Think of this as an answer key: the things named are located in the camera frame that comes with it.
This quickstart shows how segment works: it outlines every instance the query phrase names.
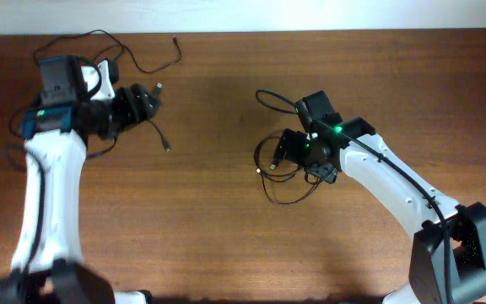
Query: cable connector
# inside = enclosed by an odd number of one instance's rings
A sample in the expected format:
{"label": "cable connector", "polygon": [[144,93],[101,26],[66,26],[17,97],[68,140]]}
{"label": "cable connector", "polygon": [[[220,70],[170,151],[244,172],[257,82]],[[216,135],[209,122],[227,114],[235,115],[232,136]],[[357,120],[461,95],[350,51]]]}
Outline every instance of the cable connector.
{"label": "cable connector", "polygon": [[154,98],[159,98],[159,95],[160,95],[160,92],[162,91],[162,84],[161,83],[157,83],[157,85],[155,86],[155,88],[153,89],[153,97]]}
{"label": "cable connector", "polygon": [[166,152],[172,151],[170,147],[170,143],[168,143],[168,140],[163,136],[160,141],[162,142],[162,147],[165,149]]}

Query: wood grain surface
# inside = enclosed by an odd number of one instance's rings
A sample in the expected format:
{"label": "wood grain surface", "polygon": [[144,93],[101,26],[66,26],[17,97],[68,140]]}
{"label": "wood grain surface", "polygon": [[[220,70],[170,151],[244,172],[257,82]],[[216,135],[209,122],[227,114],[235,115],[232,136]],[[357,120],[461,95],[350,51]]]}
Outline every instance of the wood grain surface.
{"label": "wood grain surface", "polygon": [[[118,35],[144,67],[175,56],[170,35]],[[7,121],[41,92],[31,52],[50,36],[0,36],[0,275],[9,271],[22,222],[25,175],[3,156]],[[270,204],[252,154],[297,117],[260,106],[258,88],[297,100],[325,90],[361,116],[409,166],[442,192],[486,205],[486,30],[181,34],[183,59],[154,75],[125,55],[120,85],[163,87],[155,121],[108,155],[87,161],[80,236],[87,264],[117,290],[191,299],[334,301],[384,295],[408,280],[412,244],[357,182],[340,175],[301,204]],[[92,56],[96,35],[48,55]],[[90,150],[108,143],[92,140]],[[267,164],[273,144],[263,152]],[[279,170],[289,170],[283,165]],[[269,185],[297,198],[303,177]]]}

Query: white robotic arm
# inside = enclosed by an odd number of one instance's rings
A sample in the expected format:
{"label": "white robotic arm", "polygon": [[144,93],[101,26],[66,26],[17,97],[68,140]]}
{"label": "white robotic arm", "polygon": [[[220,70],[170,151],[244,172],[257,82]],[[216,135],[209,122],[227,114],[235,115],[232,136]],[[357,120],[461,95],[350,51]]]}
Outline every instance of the white robotic arm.
{"label": "white robotic arm", "polygon": [[[259,93],[275,96],[295,111],[265,104]],[[481,203],[464,207],[431,186],[361,117],[343,121],[323,91],[297,102],[269,90],[258,90],[256,98],[276,111],[297,114],[305,129],[283,131],[271,169],[282,160],[294,162],[317,178],[313,185],[334,183],[343,171],[367,188],[413,241],[410,283],[382,303],[460,304],[486,295],[486,208]],[[452,249],[450,238],[461,245]]]}
{"label": "white robotic arm", "polygon": [[[459,203],[454,198],[438,191],[406,166],[389,150],[380,135],[366,134],[357,139],[382,153],[387,159],[401,167],[428,193],[435,196],[436,203],[446,219],[457,213],[456,206]],[[347,176],[367,188],[393,214],[408,234],[410,241],[412,241],[413,235],[421,230],[422,224],[426,220],[436,224],[440,223],[438,215],[418,189],[397,171],[358,144],[350,142],[347,148],[340,149],[340,165]]]}
{"label": "white robotic arm", "polygon": [[[40,69],[45,91],[21,123],[27,154],[24,221],[12,272],[0,279],[0,303],[150,303],[148,291],[114,293],[84,267],[78,191],[87,137],[116,139],[154,116],[160,84],[153,94],[140,84],[115,92],[117,77],[110,71],[116,66],[107,60],[93,66],[80,57],[55,57],[40,61]],[[40,290],[48,279],[53,292],[46,297]]]}

